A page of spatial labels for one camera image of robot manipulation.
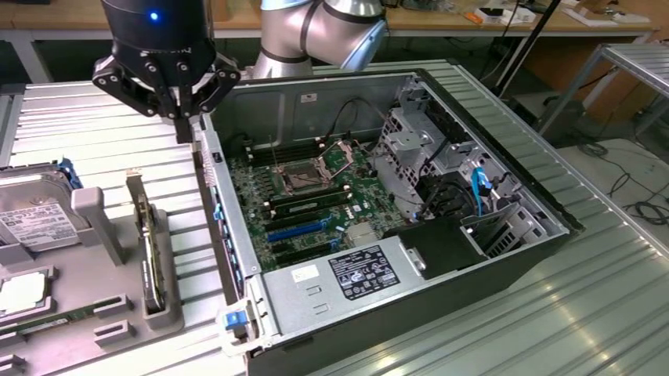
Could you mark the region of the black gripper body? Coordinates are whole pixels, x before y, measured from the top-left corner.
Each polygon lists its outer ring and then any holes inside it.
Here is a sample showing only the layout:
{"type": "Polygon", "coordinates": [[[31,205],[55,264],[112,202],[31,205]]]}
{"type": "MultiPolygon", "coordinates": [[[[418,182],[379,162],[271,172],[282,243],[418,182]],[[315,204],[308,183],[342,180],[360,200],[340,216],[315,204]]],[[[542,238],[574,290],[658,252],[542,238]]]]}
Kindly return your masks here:
{"type": "Polygon", "coordinates": [[[208,10],[203,1],[103,1],[112,34],[111,56],[101,60],[101,83],[123,75],[153,87],[151,75],[168,88],[200,83],[214,63],[208,10]]]}

